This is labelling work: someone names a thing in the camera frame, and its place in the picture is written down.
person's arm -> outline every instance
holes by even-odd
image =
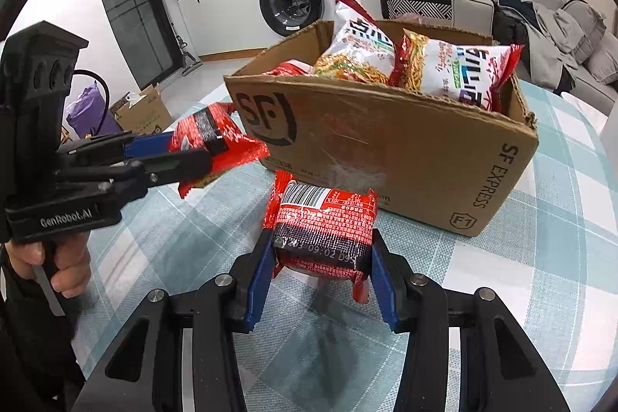
[[[78,314],[74,297],[83,291],[90,278],[87,239],[87,235],[71,236],[57,248],[54,261],[59,272],[51,283],[57,292],[63,293],[61,304],[67,315],[61,317],[52,314],[41,288],[33,280],[32,265],[42,263],[43,248],[39,244],[8,243],[2,250],[0,264],[7,300],[0,307],[0,375],[10,374],[10,378],[0,383],[0,387],[6,388],[0,393],[0,400],[4,401],[8,393],[20,403],[34,400],[34,404],[38,397],[47,404],[35,409],[26,408],[24,403],[24,408],[15,410],[63,410],[61,401],[67,392],[76,396],[83,384],[70,342]],[[72,390],[67,390],[67,383]]]

black sleeve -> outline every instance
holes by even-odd
[[[0,388],[5,388],[0,400],[14,403],[12,410],[67,409],[67,395],[76,396],[83,385],[71,346],[78,301],[61,300],[67,315],[54,316],[38,284],[13,271],[4,246],[0,265],[6,281],[6,302],[0,299]]]

checkered tablecloth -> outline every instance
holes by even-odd
[[[521,323],[573,412],[588,412],[618,373],[618,187],[594,129],[563,99],[521,83],[540,146],[477,238],[381,211],[391,251],[445,288],[495,289]],[[224,87],[203,103],[225,98]],[[273,174],[237,168],[186,200],[174,186],[126,206],[92,233],[93,279],[74,347],[89,374],[147,292],[198,288],[229,270],[260,233]],[[450,338],[447,410],[457,410],[457,331]],[[392,334],[349,282],[284,271],[262,321],[235,336],[250,411],[392,411],[407,335]]]

human hand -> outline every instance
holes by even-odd
[[[67,299],[83,293],[91,276],[90,253],[86,247],[90,232],[76,233],[56,242],[54,262],[58,271],[50,279],[52,288]],[[32,266],[42,266],[45,247],[41,242],[30,244],[5,244],[10,265],[21,278],[35,279]]]

tile floor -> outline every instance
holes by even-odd
[[[161,83],[161,98],[172,118],[178,119],[192,105],[199,102],[213,89],[223,83],[223,76],[233,74],[251,58],[228,59],[204,62],[186,76],[169,78],[169,84]]]

